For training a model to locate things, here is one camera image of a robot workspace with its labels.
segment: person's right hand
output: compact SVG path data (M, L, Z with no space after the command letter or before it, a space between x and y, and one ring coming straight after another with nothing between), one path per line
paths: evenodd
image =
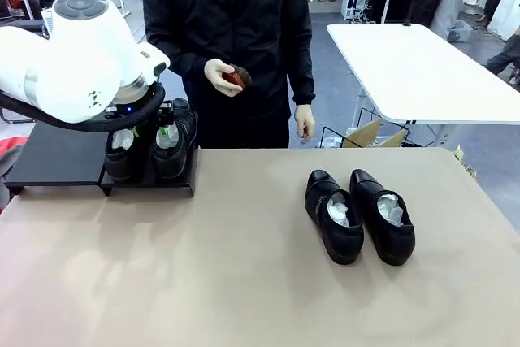
M206 75L210 83L217 91L229 97L234 97L242 92L242 88L239 85L229 83L222 78L224 72L233 73L234 71L235 68L219 59L211 59L204 66L204 75Z

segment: person's hand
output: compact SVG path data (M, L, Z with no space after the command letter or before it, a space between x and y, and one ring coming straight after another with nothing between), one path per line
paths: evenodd
M219 59L211 59L206 62L206 65L204 66L204 75L206 75L206 78L210 83L217 91L229 97L234 97L242 92L242 88L239 85L229 83L227 80L222 78L224 72L233 73L234 71L235 68Z
M312 116L312 109L310 105L296 106L294 119L297 124L297 133L300 138L303 138L302 144L308 142L314 135L314 126L316 125L314 117Z

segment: red fabric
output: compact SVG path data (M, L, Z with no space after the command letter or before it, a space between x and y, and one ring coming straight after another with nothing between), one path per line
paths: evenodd
M13 137L0 141L0 156L3 156L8 150L17 146L23 145L27 142L27 137Z

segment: gray pants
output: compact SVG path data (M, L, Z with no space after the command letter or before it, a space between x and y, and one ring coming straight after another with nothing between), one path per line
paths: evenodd
M446 41L463 5L464 0L440 0L430 30Z
M516 67L520 65L520 36L517 34L513 34L507 40L504 49L499 54L487 61L486 68L498 75L511 63Z

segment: black jacket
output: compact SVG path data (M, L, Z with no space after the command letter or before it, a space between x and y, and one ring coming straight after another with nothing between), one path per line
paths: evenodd
M287 76L296 104L314 98L306 0L143 0L146 36L183 78L190 103L222 119L290 116ZM244 67L253 83L234 98L204 77L209 59Z

